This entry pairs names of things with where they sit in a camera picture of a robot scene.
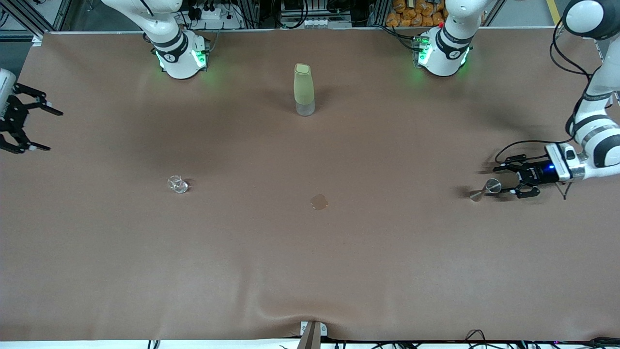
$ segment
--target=metal frame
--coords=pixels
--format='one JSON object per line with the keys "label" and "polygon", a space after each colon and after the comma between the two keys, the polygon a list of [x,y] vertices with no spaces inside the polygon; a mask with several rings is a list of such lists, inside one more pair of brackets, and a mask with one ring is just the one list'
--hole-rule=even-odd
{"label": "metal frame", "polygon": [[54,30],[52,25],[34,7],[23,0],[2,0],[0,6],[39,40],[43,38],[43,34]]}
{"label": "metal frame", "polygon": [[367,25],[384,25],[391,10],[391,0],[377,0],[373,10],[370,12],[370,16],[368,16]]}
{"label": "metal frame", "polygon": [[500,10],[502,9],[505,3],[506,3],[506,0],[497,0],[497,2],[495,2],[495,5],[493,5],[493,8],[491,9],[491,11],[489,11],[489,13],[487,14],[487,17],[484,20],[484,23],[482,25],[485,27],[490,26],[493,20],[495,20],[495,18],[497,17],[497,14],[500,12]]}
{"label": "metal frame", "polygon": [[[8,12],[9,16],[13,16],[7,9],[4,7],[4,4],[0,1],[0,9]],[[8,42],[8,41],[17,41],[17,42],[25,42],[32,40],[32,33],[27,29],[22,30],[6,30],[0,29],[0,42]]]}
{"label": "metal frame", "polygon": [[[93,8],[92,0],[89,1],[91,9]],[[62,0],[60,3],[60,8],[58,9],[58,13],[56,14],[56,19],[54,19],[54,30],[62,30],[65,20],[67,19],[67,11],[69,10],[69,6],[71,5],[71,0]]]}
{"label": "metal frame", "polygon": [[241,8],[241,14],[244,16],[243,21],[246,23],[246,28],[258,28],[259,7],[255,5],[253,0],[238,0],[238,3]]}

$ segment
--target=black cable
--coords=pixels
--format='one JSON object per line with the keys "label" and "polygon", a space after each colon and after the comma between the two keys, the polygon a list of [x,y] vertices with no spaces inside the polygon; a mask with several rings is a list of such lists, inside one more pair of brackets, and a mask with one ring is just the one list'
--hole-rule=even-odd
{"label": "black cable", "polygon": [[[573,113],[570,115],[569,120],[572,119],[573,124],[575,123],[575,115],[577,114],[577,109],[579,109],[579,104],[581,103],[581,101],[583,100],[583,98],[581,97],[576,103],[575,106],[573,107]],[[535,139],[531,139],[531,140],[520,140],[518,142],[514,142],[511,143],[509,145],[507,145],[506,147],[504,147],[502,150],[500,150],[497,155],[495,156],[495,162],[498,164],[502,164],[502,163],[513,163],[513,162],[517,162],[517,161],[529,161],[529,160],[537,160],[537,159],[542,159],[542,158],[547,158],[549,157],[549,155],[541,155],[541,156],[534,156],[531,158],[525,158],[525,159],[518,159],[518,160],[513,160],[513,161],[504,161],[504,162],[500,162],[499,156],[505,152],[506,150],[508,150],[510,147],[517,145],[517,144],[522,144],[522,143],[543,143],[543,144],[551,144],[551,143],[556,143],[556,144],[561,144],[561,143],[569,143],[572,140],[575,139],[575,131],[573,130],[572,135],[570,135],[570,138],[567,140],[563,140],[561,142],[554,142],[554,141],[550,141],[550,140],[535,140]]]}
{"label": "black cable", "polygon": [[473,335],[475,335],[476,333],[479,333],[480,336],[482,337],[483,341],[487,341],[486,337],[484,337],[484,332],[482,330],[470,330],[467,333],[467,336],[465,336],[465,339],[463,340],[464,342],[467,341],[468,339],[470,339]]}
{"label": "black cable", "polygon": [[389,35],[392,35],[392,36],[398,36],[398,37],[400,37],[400,38],[402,38],[402,39],[409,39],[409,40],[411,40],[411,39],[413,39],[413,38],[414,38],[413,36],[406,36],[406,35],[398,34],[398,33],[396,33],[396,29],[394,29],[394,31],[391,31],[391,30],[390,30],[388,27],[386,27],[385,25],[381,25],[381,24],[373,24],[373,25],[371,25],[370,27],[381,28],[381,29],[383,29],[385,32],[387,32]]}
{"label": "black cable", "polygon": [[405,42],[402,41],[402,38],[400,36],[398,36],[399,34],[396,33],[396,29],[392,28],[392,30],[394,31],[394,36],[398,39],[398,42],[401,43],[401,45],[405,46],[407,49],[415,51],[415,49],[409,45],[407,45]]}
{"label": "black cable", "polygon": [[246,17],[246,15],[244,15],[243,13],[240,13],[240,12],[237,10],[237,7],[234,7],[234,6],[233,6],[232,8],[234,9],[234,12],[236,12],[236,13],[237,13],[240,17],[242,17],[242,18],[243,18],[243,19],[245,19],[246,21],[248,21],[248,22],[250,22],[250,23],[254,23],[254,24],[258,24],[258,25],[260,25],[260,22],[256,22],[255,20],[248,19],[248,18]]}
{"label": "black cable", "polygon": [[343,6],[343,7],[335,7],[335,6],[333,6],[335,3],[342,2],[342,1],[343,0],[327,0],[327,4],[325,4],[325,9],[328,10],[329,12],[331,12],[331,13],[338,13],[338,14],[341,13],[341,12],[350,11],[351,7],[352,7],[351,3],[348,3],[348,5]]}
{"label": "black cable", "polygon": [[2,20],[4,15],[6,15],[6,17],[4,18],[4,21],[2,22],[2,24],[0,24],[0,27],[4,26],[6,24],[6,21],[9,20],[10,15],[5,10],[2,10],[2,15],[0,16],[0,20]]}
{"label": "black cable", "polygon": [[150,340],[148,342],[148,344],[146,345],[146,349],[151,349],[151,342],[154,342],[153,349],[158,349],[159,348],[159,344],[161,343],[160,340]]}
{"label": "black cable", "polygon": [[564,55],[564,53],[562,53],[560,48],[557,46],[556,37],[557,37],[557,30],[560,27],[560,24],[561,24],[561,22],[558,22],[556,24],[556,28],[553,30],[553,37],[551,38],[551,47],[555,48],[557,54],[560,55],[560,57],[562,57],[566,62],[570,63],[572,66],[577,68],[579,71],[570,70],[570,69],[565,68],[562,65],[558,64],[558,62],[556,62],[556,60],[553,57],[553,54],[552,54],[552,51],[551,51],[551,47],[549,47],[549,55],[551,56],[551,60],[553,61],[553,63],[556,66],[558,66],[558,68],[560,68],[560,69],[562,69],[564,71],[568,71],[569,73],[585,75],[586,79],[588,79],[588,81],[590,81],[592,75],[589,74],[587,71],[585,71],[585,69],[583,69],[580,65],[578,65],[577,63],[575,63],[572,60],[570,60],[566,55]]}
{"label": "black cable", "polygon": [[186,29],[189,29],[189,25],[187,24],[187,20],[185,19],[185,15],[183,14],[183,12],[181,10],[179,10],[179,13],[181,14],[181,16],[183,17],[183,24],[185,25]]}
{"label": "black cable", "polygon": [[144,5],[146,7],[146,10],[149,12],[151,17],[155,17],[155,15],[153,14],[153,11],[151,11],[151,8],[146,4],[146,1],[140,0],[140,2],[142,2],[142,5]]}
{"label": "black cable", "polygon": [[299,19],[299,22],[297,24],[295,24],[294,26],[290,27],[289,29],[295,29],[295,28],[300,27],[302,24],[305,23],[306,19],[308,19],[308,14],[309,14],[309,11],[310,11],[310,6],[308,6],[308,0],[304,0],[304,6],[306,7],[306,14],[305,15],[303,14],[304,13],[304,9],[302,8],[301,9],[302,16]]}
{"label": "black cable", "polygon": [[348,23],[362,23],[362,22],[366,22],[368,20],[368,17],[364,18],[364,19],[360,19],[360,20],[348,20]]}
{"label": "black cable", "polygon": [[406,36],[406,35],[402,35],[402,34],[398,34],[396,32],[396,28],[392,28],[392,30],[390,30],[389,28],[387,28],[386,26],[380,25],[380,24],[373,24],[370,27],[377,27],[377,28],[381,28],[383,29],[385,32],[387,32],[389,35],[392,35],[393,37],[397,38],[398,41],[401,43],[401,45],[403,45],[406,49],[408,50],[412,50],[412,51],[418,51],[418,49],[411,47],[409,45],[407,45],[402,39],[407,39],[407,40],[413,40],[413,36]]}
{"label": "black cable", "polygon": [[304,14],[304,9],[303,7],[301,8],[301,18],[299,19],[299,22],[297,22],[297,24],[295,24],[292,27],[287,27],[284,24],[282,24],[282,22],[280,22],[278,20],[278,16],[277,16],[277,12],[274,11],[275,10],[275,1],[276,0],[272,0],[272,16],[273,16],[273,21],[280,27],[284,27],[285,29],[295,29],[300,27],[302,24],[304,24],[304,22],[306,21],[306,19],[308,18],[308,14],[310,11],[310,8],[308,6],[308,0],[304,0],[304,6],[306,8],[306,13]]}

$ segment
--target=wire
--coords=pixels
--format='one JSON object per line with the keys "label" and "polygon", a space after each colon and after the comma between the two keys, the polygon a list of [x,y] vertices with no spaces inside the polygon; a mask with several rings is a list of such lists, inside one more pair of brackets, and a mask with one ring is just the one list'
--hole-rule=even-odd
{"label": "wire", "polygon": [[411,47],[409,45],[407,45],[402,39],[407,39],[407,40],[413,40],[413,36],[406,36],[406,35],[402,35],[402,34],[398,34],[396,32],[396,28],[392,28],[392,30],[390,30],[389,28],[387,28],[384,25],[381,24],[373,24],[370,27],[377,27],[377,28],[381,28],[383,29],[385,32],[387,32],[389,35],[392,35],[393,37],[397,38],[398,41],[401,43],[401,45],[405,46],[406,49],[408,50],[412,50],[412,51],[419,51],[418,49]]}
{"label": "wire", "polygon": [[510,160],[510,161],[499,161],[500,155],[503,154],[506,150],[508,150],[512,146],[515,146],[517,144],[522,144],[522,143],[544,143],[544,144],[551,144],[551,143],[566,143],[566,142],[552,142],[552,141],[548,141],[548,140],[536,140],[536,139],[520,140],[518,142],[513,142],[511,144],[508,144],[506,147],[504,147],[502,150],[500,150],[497,153],[497,155],[495,156],[495,162],[498,163],[498,164],[513,163],[513,162],[517,162],[517,161],[537,160],[537,159],[542,159],[542,158],[549,157],[549,155],[541,155],[541,156],[533,156],[531,158],[525,158],[525,159],[516,159],[516,160]]}
{"label": "wire", "polygon": [[381,29],[383,29],[385,32],[387,32],[389,35],[392,35],[392,36],[398,36],[398,37],[400,37],[400,38],[402,38],[402,39],[409,39],[409,40],[411,40],[411,39],[413,39],[413,38],[414,38],[413,36],[406,36],[406,35],[398,34],[398,33],[396,33],[396,29],[394,29],[394,31],[391,31],[391,30],[390,30],[388,27],[386,27],[385,25],[381,25],[381,24],[373,24],[373,25],[371,25],[370,27],[381,28]]}
{"label": "wire", "polygon": [[209,53],[211,53],[211,52],[213,52],[213,50],[215,50],[215,44],[218,43],[219,32],[221,32],[222,29],[224,29],[224,24],[223,23],[222,23],[222,28],[218,29],[218,33],[215,34],[215,39],[213,40],[213,45],[209,48]]}
{"label": "wire", "polygon": [[295,24],[292,27],[287,27],[286,25],[282,24],[279,20],[278,17],[276,15],[276,11],[274,11],[275,9],[275,1],[276,0],[272,0],[272,16],[273,16],[273,21],[279,26],[279,27],[284,27],[285,29],[295,29],[300,27],[302,24],[304,24],[304,22],[306,21],[306,19],[308,19],[308,14],[310,11],[310,8],[308,6],[308,0],[304,0],[304,6],[306,8],[306,13],[304,14],[304,9],[303,7],[301,8],[301,18],[299,19],[299,22],[297,22],[297,24]]}
{"label": "wire", "polygon": [[347,20],[346,22],[353,24],[353,23],[362,23],[362,22],[366,22],[366,21],[368,21],[368,17],[366,17],[364,19],[360,19],[360,20]]}
{"label": "wire", "polygon": [[395,28],[392,28],[392,30],[394,31],[394,36],[398,39],[398,42],[400,42],[401,45],[405,46],[409,50],[416,51],[415,48],[407,45],[405,42],[402,41],[402,38],[399,36],[399,34],[396,33],[396,29]]}
{"label": "wire", "polygon": [[9,20],[10,15],[5,10],[2,10],[2,15],[0,16],[0,20],[2,20],[4,15],[6,15],[6,17],[4,18],[4,21],[2,22],[2,24],[0,24],[0,27],[4,26],[6,24],[6,21]]}
{"label": "wire", "polygon": [[190,27],[189,24],[187,24],[187,20],[185,19],[185,14],[183,14],[181,10],[179,10],[178,12],[181,14],[181,16],[183,16],[183,25],[185,25],[185,28],[189,29]]}
{"label": "wire", "polygon": [[470,330],[470,331],[467,333],[467,336],[465,336],[465,339],[464,339],[463,341],[464,341],[464,342],[466,342],[468,339],[470,339],[470,338],[471,338],[473,335],[475,335],[476,333],[479,333],[479,334],[480,334],[480,336],[482,337],[482,340],[483,340],[483,341],[485,341],[485,342],[487,341],[487,338],[486,338],[486,337],[484,337],[484,332],[483,332],[482,330]]}
{"label": "wire", "polygon": [[340,14],[341,12],[345,12],[345,11],[350,11],[351,10],[351,3],[349,2],[346,6],[344,7],[335,7],[333,6],[333,4],[337,3],[337,2],[342,2],[342,0],[327,0],[327,4],[325,4],[325,9],[328,10],[331,13],[338,13]]}
{"label": "wire", "polygon": [[158,349],[159,343],[161,343],[160,340],[150,340],[149,343],[146,345],[146,349],[151,349],[151,342],[154,342],[153,349]]}
{"label": "wire", "polygon": [[146,10],[149,12],[151,17],[155,17],[155,15],[153,14],[153,11],[151,11],[151,8],[146,4],[146,1],[140,0],[140,2],[142,2],[142,5],[144,5],[146,7]]}
{"label": "wire", "polygon": [[[551,38],[551,46],[549,46],[549,56],[551,57],[551,61],[553,61],[553,63],[560,69],[564,70],[564,71],[568,71],[569,73],[573,73],[573,74],[579,74],[579,75],[585,75],[586,79],[588,79],[588,81],[590,81],[592,74],[589,74],[587,71],[585,71],[585,69],[583,69],[580,65],[578,65],[577,63],[573,62],[572,60],[570,60],[566,55],[564,55],[564,53],[562,53],[562,51],[560,50],[560,48],[557,46],[557,41],[556,41],[556,37],[557,37],[557,30],[560,27],[561,22],[558,22],[556,24],[556,28],[553,30],[553,37]],[[579,71],[575,71],[575,70],[570,70],[562,65],[560,65],[556,59],[553,57],[553,52],[552,52],[552,48],[555,48],[556,52],[558,55],[560,55],[560,57],[562,57],[566,62],[570,63],[572,66],[574,66],[575,68],[577,68]]]}
{"label": "wire", "polygon": [[248,21],[248,22],[250,22],[250,23],[254,23],[254,24],[258,24],[258,25],[260,25],[260,22],[256,22],[255,20],[248,19],[248,18],[246,17],[246,15],[244,15],[244,14],[243,14],[243,13],[241,13],[241,12],[239,12],[239,11],[237,10],[237,7],[234,7],[234,6],[233,6],[233,9],[234,9],[234,11],[235,11],[237,14],[239,14],[241,17],[243,17],[243,19],[245,19],[246,21]]}

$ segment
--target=small metal cup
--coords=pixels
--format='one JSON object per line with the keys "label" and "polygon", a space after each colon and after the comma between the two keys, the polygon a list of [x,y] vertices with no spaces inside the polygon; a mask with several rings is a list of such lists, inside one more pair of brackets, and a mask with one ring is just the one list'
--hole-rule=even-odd
{"label": "small metal cup", "polygon": [[484,194],[497,194],[500,191],[502,191],[502,184],[500,181],[495,178],[491,178],[484,184],[484,188],[482,188],[482,190],[473,191],[469,195],[469,198],[474,202],[478,202],[482,200]]}

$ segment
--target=brown spill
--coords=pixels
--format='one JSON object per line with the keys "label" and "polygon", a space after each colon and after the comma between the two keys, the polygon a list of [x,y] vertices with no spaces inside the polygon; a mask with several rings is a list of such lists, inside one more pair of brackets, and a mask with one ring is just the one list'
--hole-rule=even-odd
{"label": "brown spill", "polygon": [[310,203],[312,204],[312,208],[315,210],[322,210],[329,206],[329,203],[323,194],[315,195],[312,199],[310,199]]}

